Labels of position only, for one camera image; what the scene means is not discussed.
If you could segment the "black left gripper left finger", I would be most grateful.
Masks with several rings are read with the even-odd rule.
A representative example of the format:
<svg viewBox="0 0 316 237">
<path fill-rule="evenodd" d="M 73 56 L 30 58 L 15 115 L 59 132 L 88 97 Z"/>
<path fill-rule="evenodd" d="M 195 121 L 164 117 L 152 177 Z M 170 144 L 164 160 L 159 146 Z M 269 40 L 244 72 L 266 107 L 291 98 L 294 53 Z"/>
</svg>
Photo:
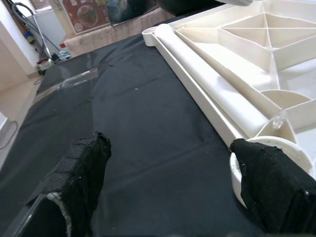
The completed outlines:
<svg viewBox="0 0 316 237">
<path fill-rule="evenodd" d="M 5 237 L 86 237 L 103 187 L 111 142 L 96 131 L 72 143 L 27 198 Z"/>
</svg>

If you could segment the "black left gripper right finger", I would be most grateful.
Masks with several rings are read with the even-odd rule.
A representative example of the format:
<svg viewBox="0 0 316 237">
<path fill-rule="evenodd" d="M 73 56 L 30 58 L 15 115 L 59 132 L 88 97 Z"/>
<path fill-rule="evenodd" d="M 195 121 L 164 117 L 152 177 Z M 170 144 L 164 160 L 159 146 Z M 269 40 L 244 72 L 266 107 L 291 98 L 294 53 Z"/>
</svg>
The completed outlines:
<svg viewBox="0 0 316 237">
<path fill-rule="evenodd" d="M 315 234 L 316 181 L 281 149 L 236 139 L 230 145 L 241 171 L 241 197 L 271 234 Z"/>
</svg>

